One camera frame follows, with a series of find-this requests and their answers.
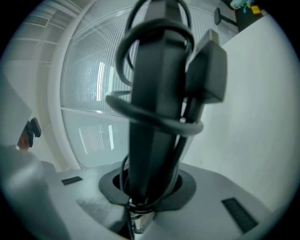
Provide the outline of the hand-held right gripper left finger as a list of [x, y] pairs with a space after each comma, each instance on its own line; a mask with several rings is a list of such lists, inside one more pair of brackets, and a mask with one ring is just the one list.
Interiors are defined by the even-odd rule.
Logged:
[[110, 203], [101, 192], [101, 178], [120, 163], [57, 174], [57, 206], [73, 240], [129, 240], [125, 207]]

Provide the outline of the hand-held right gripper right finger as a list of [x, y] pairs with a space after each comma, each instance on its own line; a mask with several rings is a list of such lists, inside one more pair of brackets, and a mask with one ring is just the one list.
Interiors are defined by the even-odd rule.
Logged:
[[270, 210], [227, 177], [182, 163], [180, 186], [155, 208], [142, 240], [238, 240]]

